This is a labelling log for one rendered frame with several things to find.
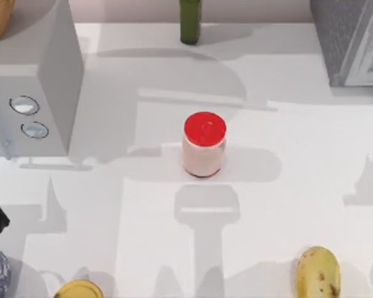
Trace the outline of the yellow-lidded can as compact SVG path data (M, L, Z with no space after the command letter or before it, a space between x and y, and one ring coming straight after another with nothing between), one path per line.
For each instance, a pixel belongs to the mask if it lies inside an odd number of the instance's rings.
M77 279L65 283L53 298L104 298L104 294L95 283Z

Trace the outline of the yellow banana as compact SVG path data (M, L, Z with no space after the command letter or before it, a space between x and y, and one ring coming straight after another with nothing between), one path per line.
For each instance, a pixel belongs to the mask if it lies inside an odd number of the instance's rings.
M306 249L295 272L297 298L340 298L341 270L335 255L323 246Z

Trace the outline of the pale microwave oven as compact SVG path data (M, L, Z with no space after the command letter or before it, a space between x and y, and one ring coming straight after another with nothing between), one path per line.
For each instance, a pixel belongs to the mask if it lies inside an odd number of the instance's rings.
M84 63L69 0L15 0L0 39L0 157L65 156L73 131ZM21 115L9 99L29 96L40 106ZM40 122L43 139L21 125Z

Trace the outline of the red-lidded white jar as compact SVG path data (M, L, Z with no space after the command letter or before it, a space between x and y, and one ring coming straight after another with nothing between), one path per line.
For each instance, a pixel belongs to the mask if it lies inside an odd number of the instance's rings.
M183 125L182 162L187 173L207 178L222 167L227 125L218 114L199 111L189 115Z

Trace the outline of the large microwave knob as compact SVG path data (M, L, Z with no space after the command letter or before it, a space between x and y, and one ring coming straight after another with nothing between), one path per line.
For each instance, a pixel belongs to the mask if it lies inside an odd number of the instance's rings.
M21 95L9 99L10 107L21 115L34 115L40 110L39 103L32 97Z

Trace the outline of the green bottle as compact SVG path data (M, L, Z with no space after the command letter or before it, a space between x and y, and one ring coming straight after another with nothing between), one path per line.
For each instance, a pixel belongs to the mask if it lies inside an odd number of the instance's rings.
M186 45L197 45L201 31L202 0L179 0L180 41Z

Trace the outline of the small microwave knob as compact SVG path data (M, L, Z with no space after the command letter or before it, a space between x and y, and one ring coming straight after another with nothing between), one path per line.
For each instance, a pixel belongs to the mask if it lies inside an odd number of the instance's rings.
M29 138L43 139L48 136L48 128L40 122L29 122L21 125L21 131Z

